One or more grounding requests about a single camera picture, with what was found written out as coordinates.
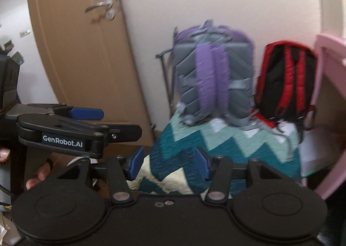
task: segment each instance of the purple shoulder strap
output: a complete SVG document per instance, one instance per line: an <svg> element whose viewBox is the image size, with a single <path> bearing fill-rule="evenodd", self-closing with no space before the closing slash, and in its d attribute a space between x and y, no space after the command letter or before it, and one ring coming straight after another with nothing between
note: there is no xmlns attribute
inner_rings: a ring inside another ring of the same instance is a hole
<svg viewBox="0 0 346 246"><path fill-rule="evenodd" d="M197 45L195 65L200 111L198 116L209 115L216 105L216 77L213 50L210 44Z"/></svg>
<svg viewBox="0 0 346 246"><path fill-rule="evenodd" d="M228 112L228 85L230 81L228 54L222 45L214 46L212 51L217 83L216 103L219 112L224 115Z"/></svg>

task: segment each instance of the black backpack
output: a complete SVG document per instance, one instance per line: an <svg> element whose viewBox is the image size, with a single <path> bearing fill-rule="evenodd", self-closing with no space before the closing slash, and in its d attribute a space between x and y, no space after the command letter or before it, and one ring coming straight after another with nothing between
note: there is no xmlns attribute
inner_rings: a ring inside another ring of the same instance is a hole
<svg viewBox="0 0 346 246"><path fill-rule="evenodd" d="M307 46L278 41L266 46L255 103L270 122L281 119L297 126L300 142L303 123L309 111L316 74L317 57Z"/></svg>

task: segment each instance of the pink chair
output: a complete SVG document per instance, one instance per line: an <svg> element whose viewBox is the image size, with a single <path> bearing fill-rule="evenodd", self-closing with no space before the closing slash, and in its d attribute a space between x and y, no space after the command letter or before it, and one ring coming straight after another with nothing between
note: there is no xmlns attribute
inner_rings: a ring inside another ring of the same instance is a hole
<svg viewBox="0 0 346 246"><path fill-rule="evenodd" d="M325 75L341 93L346 100L346 42L342 38L337 38L329 34L317 35L315 52L318 56L317 75L315 90L311 104L317 103L317 98L321 89L323 75ZM311 123L311 116L308 116L306 125ZM346 150L341 158L315 189L323 199L327 199L346 180Z"/></svg>

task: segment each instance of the zigzag pattern blanket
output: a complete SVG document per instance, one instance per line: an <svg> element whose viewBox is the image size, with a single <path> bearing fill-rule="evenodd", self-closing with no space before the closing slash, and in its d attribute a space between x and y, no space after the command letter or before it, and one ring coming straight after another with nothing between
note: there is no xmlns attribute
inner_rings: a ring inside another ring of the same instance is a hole
<svg viewBox="0 0 346 246"><path fill-rule="evenodd" d="M202 194L210 183L202 179L194 162L194 147L202 147L211 156L229 156L234 162L247 163L258 158L282 173L300 181L298 135L293 124L282 128L294 149L294 159L286 162L287 139L264 130L242 131L227 126L220 119L189 127L179 123L175 114L151 148L143 166L133 182L133 190L155 193L179 192ZM233 180L230 193L235 195L245 188L244 180Z"/></svg>

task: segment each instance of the screw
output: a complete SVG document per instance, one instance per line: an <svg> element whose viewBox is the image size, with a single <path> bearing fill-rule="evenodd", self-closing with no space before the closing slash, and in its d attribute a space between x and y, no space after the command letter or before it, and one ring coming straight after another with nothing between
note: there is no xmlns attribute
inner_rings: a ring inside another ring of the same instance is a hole
<svg viewBox="0 0 346 246"><path fill-rule="evenodd" d="M116 201L126 201L130 199L130 194L128 194L127 192L120 191L113 194L113 198Z"/></svg>
<svg viewBox="0 0 346 246"><path fill-rule="evenodd" d="M158 207L158 208L161 208L161 207L164 207L165 204L162 203L162 202L156 202L156 203L155 203L155 206Z"/></svg>
<svg viewBox="0 0 346 246"><path fill-rule="evenodd" d="M220 192L220 191L212 191L211 193L208 194L208 197L211 199L211 200L215 200L215 201L219 201L219 200L222 200L224 199L226 196L223 192Z"/></svg>
<svg viewBox="0 0 346 246"><path fill-rule="evenodd" d="M165 204L168 205L168 206L170 206L170 205L173 205L173 204L174 204L174 201L172 201L172 200L166 200L166 201L165 201Z"/></svg>

